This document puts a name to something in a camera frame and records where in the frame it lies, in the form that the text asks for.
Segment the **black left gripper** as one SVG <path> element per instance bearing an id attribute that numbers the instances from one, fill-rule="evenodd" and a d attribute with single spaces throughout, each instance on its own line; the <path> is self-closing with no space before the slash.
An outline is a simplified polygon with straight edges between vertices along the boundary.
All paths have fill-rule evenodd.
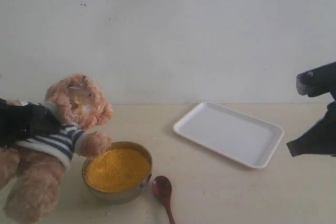
<path id="1" fill-rule="evenodd" d="M 61 123 L 43 105 L 9 105 L 1 99 L 1 147 L 10 147 L 29 136 L 56 134 Z"/>

